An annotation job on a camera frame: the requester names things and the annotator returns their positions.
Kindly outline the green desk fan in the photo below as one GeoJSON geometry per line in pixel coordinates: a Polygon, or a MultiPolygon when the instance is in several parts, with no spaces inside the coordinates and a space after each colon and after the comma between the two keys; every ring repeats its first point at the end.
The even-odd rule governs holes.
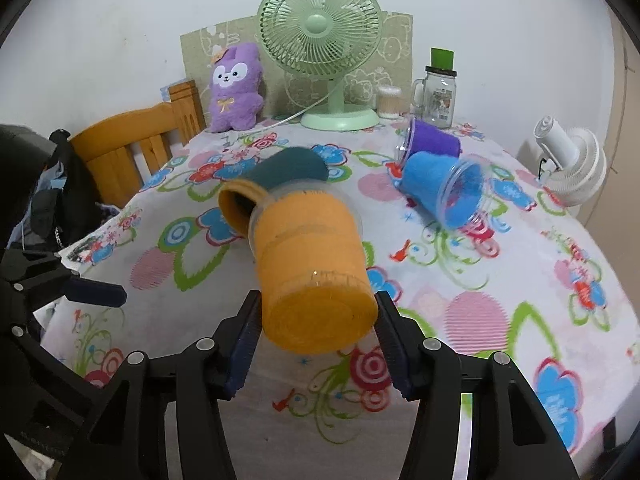
{"type": "Polygon", "coordinates": [[[382,35],[378,0],[262,0],[257,38],[290,74],[324,80],[328,93],[297,113],[303,127],[357,131],[378,124],[369,105],[345,101],[345,78],[374,53],[382,35]]]}

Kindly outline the beige patterned board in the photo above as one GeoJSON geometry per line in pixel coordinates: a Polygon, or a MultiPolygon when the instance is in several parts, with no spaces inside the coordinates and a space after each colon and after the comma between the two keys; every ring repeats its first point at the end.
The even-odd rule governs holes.
{"type": "MultiPolygon", "coordinates": [[[[401,88],[408,96],[412,85],[412,29],[410,14],[383,12],[382,37],[371,57],[345,78],[345,101],[370,105],[379,86],[401,88]]],[[[257,42],[256,18],[247,16],[210,25],[180,37],[184,71],[200,92],[204,116],[209,116],[209,78],[212,58],[224,48],[242,42],[257,42]]],[[[262,52],[262,85],[265,117],[290,116],[328,93],[324,80],[314,80],[282,70],[262,52]]]]}

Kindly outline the blue felt plastic cup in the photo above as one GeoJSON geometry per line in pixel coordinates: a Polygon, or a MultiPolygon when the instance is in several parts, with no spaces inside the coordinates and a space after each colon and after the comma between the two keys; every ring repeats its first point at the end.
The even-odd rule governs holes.
{"type": "Polygon", "coordinates": [[[483,207],[488,166],[477,157],[416,152],[401,169],[398,188],[443,229],[461,229],[483,207]]]}

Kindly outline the purple felt plastic cup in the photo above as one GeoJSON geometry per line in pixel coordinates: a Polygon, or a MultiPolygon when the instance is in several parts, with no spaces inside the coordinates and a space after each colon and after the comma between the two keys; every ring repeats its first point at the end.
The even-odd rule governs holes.
{"type": "Polygon", "coordinates": [[[460,141],[452,134],[413,117],[400,130],[396,162],[402,166],[412,155],[420,152],[459,158],[462,149],[460,141]]]}

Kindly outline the white clip fan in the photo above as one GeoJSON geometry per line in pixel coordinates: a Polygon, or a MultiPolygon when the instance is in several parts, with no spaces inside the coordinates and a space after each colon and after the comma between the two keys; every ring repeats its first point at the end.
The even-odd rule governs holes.
{"type": "Polygon", "coordinates": [[[555,118],[544,116],[537,122],[534,138],[542,151],[537,180],[563,206],[582,206],[596,195],[608,165],[593,132],[565,130],[555,118]]]}

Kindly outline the cotton swab container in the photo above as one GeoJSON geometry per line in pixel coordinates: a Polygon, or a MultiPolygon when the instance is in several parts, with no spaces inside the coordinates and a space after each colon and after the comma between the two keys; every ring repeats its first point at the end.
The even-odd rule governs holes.
{"type": "Polygon", "coordinates": [[[381,118],[394,119],[401,115],[402,92],[401,88],[381,84],[376,89],[375,98],[376,114],[381,118]]]}

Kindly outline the teal and orange felt cup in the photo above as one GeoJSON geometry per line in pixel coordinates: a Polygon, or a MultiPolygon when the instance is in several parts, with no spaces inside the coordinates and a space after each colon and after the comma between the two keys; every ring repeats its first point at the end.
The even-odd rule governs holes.
{"type": "Polygon", "coordinates": [[[226,182],[218,195],[218,207],[228,226],[247,236],[253,210],[275,188],[294,181],[326,182],[328,177],[329,167],[316,152],[285,148],[226,182]]]}

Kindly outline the green card behind jar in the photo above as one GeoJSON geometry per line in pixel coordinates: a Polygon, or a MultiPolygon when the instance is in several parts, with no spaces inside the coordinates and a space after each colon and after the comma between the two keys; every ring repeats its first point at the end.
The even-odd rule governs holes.
{"type": "Polygon", "coordinates": [[[431,66],[438,70],[454,69],[454,51],[431,48],[431,66]]]}

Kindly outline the floral tablecloth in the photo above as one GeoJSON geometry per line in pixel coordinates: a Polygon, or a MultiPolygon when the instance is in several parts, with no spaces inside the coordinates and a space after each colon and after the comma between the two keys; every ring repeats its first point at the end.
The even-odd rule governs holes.
{"type": "MultiPolygon", "coordinates": [[[[119,311],[60,304],[47,347],[103,386],[134,350],[173,354],[213,333],[256,285],[247,241],[220,213],[220,189],[304,146],[359,216],[372,288],[457,352],[509,353],[577,454],[639,382],[639,323],[612,266],[529,171],[470,126],[456,137],[465,155],[488,163],[487,200],[468,228],[443,231],[397,191],[399,133],[386,122],[196,136],[117,218],[66,249],[66,264],[122,284],[128,300],[119,311]]],[[[416,416],[374,335],[323,356],[262,340],[244,387],[220,411],[242,479],[396,478],[416,416]]]]}

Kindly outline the black blue-tipped left gripper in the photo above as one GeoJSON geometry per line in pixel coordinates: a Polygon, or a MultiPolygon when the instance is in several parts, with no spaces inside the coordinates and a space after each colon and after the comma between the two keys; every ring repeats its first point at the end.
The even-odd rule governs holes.
{"type": "Polygon", "coordinates": [[[46,345],[64,302],[119,311],[122,286],[88,280],[48,244],[14,240],[56,143],[25,127],[1,128],[1,463],[27,478],[19,443],[59,463],[93,422],[100,390],[46,345]]]}

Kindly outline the orange felt plastic cup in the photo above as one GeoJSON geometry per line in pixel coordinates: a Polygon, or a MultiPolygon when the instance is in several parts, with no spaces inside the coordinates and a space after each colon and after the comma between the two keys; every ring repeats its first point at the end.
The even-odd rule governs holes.
{"type": "Polygon", "coordinates": [[[360,221],[331,185],[274,188],[248,226],[262,292],[262,328],[283,350],[323,354],[366,336],[378,318],[360,221]]]}

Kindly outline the glass mason jar mug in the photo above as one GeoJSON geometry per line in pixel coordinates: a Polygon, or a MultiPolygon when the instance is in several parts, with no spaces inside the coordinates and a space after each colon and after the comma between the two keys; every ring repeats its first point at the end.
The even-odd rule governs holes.
{"type": "Polygon", "coordinates": [[[411,104],[422,122],[448,129],[454,120],[457,94],[457,72],[433,66],[425,67],[422,79],[413,81],[411,104]]]}

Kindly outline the purple plush toy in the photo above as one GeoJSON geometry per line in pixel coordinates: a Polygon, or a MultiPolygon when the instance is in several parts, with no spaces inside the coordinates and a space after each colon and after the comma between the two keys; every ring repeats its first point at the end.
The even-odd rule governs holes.
{"type": "Polygon", "coordinates": [[[259,93],[261,82],[257,44],[243,42],[218,52],[213,57],[209,81],[209,130],[220,133],[253,128],[264,107],[259,93]]]}

